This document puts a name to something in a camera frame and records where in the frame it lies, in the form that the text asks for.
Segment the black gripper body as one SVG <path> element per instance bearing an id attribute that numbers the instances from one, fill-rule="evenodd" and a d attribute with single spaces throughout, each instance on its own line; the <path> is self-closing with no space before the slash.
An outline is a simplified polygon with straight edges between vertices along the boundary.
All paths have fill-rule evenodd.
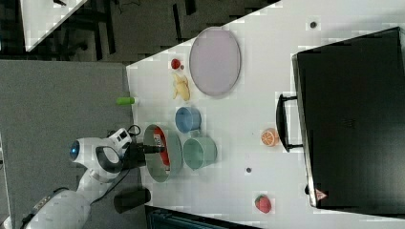
<path id="1" fill-rule="evenodd" d="M 125 152 L 123 158 L 123 170 L 139 168 L 146 165 L 142 143 L 132 143 Z"/>

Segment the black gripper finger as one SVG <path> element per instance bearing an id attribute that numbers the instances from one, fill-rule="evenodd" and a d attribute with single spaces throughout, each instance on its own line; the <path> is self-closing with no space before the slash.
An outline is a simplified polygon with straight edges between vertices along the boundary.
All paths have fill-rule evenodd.
<path id="1" fill-rule="evenodd" d="M 149 145 L 144 146 L 145 154 L 159 154 L 163 153 L 165 150 L 166 148 L 161 146 L 149 146 Z"/>

